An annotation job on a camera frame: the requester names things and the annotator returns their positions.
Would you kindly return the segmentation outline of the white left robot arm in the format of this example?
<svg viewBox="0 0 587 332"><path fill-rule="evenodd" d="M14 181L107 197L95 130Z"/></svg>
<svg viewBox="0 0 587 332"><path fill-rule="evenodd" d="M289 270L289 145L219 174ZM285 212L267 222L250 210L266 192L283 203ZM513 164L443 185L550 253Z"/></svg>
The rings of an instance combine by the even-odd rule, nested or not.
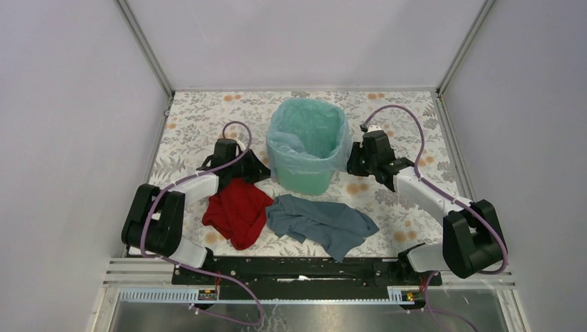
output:
<svg viewBox="0 0 587 332"><path fill-rule="evenodd" d="M148 183L138 187L121 241L167 257L175 265L189 266L188 275L198 284L207 284L214 277L215 267L206 260L210 254L207 248L182 235L185 208L225 191L234 179L253 185L270 175L270 169L244 143L219 138L197 172L172 184L168 191L160 194L160 187Z"/></svg>

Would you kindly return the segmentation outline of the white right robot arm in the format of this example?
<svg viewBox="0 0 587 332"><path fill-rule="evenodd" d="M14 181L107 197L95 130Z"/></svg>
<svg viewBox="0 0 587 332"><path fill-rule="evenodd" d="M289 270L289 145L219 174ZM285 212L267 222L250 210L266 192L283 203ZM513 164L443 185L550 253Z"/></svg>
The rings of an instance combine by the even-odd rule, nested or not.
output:
<svg viewBox="0 0 587 332"><path fill-rule="evenodd" d="M507 267L507 248L495 207L486 200L454 197L421 177L414 162L398 158L386 133L377 126L362 127L354 142L347 172L373 176L376 182L418 205L442 226L442 241L401 252L397 276L416 284L428 271L450 270L465 279L476 273L501 273Z"/></svg>

